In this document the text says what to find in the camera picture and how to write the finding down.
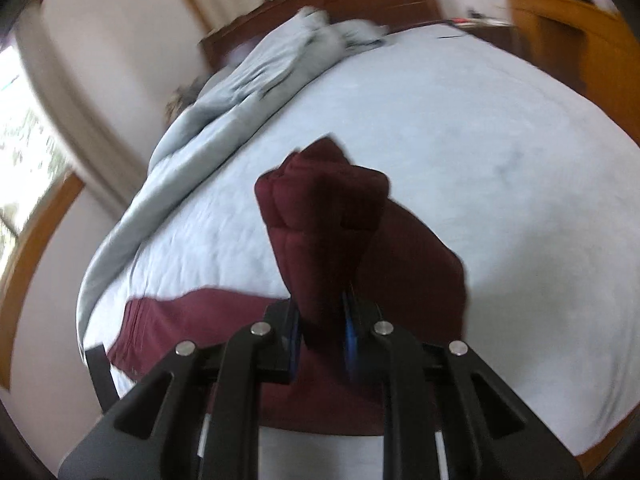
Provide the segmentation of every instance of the wooden window frame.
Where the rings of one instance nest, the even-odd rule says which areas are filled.
[[[54,232],[84,188],[73,172],[62,174],[38,202],[20,232],[9,263],[0,276],[0,387],[11,385],[15,335],[24,299]]]

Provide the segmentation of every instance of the wooden cabinet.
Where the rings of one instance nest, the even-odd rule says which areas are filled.
[[[618,14],[578,0],[509,0],[524,57],[597,104],[640,145],[640,44]]]

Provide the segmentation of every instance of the tree outside window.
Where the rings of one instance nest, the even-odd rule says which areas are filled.
[[[17,51],[0,53],[0,277],[38,202],[66,169]]]

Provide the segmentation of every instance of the bed frame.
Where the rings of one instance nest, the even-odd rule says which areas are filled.
[[[271,0],[200,41],[211,69],[222,68],[233,49],[263,38],[305,6],[326,10],[334,23],[360,18],[386,25],[390,32],[442,19],[437,0]]]

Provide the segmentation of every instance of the black strap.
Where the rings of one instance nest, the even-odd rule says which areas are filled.
[[[111,377],[111,363],[104,351],[104,345],[95,346],[84,352],[89,375],[94,384],[95,396],[98,397],[103,413],[120,400]]]

